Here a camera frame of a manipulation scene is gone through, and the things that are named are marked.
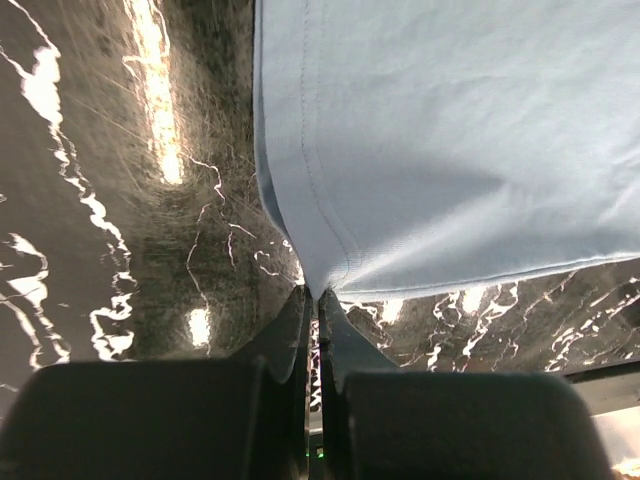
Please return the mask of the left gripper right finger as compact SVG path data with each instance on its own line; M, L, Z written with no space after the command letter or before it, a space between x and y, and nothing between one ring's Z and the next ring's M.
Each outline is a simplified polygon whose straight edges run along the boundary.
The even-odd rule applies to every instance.
M351 374L394 371L398 366L349 322L331 290L319 300L319 345L324 477L349 479L352 449L346 380Z

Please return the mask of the grey-blue t shirt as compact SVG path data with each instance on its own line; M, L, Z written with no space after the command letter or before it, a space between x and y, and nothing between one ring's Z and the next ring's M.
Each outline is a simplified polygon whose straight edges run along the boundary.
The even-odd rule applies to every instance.
M314 297L639 255L635 1L259 1L253 116Z

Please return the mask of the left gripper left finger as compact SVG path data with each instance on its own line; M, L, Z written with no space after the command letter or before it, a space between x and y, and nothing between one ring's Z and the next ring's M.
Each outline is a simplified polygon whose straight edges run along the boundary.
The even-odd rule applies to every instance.
M312 300L292 290L276 318L232 355L254 368L247 479L308 477L308 377Z

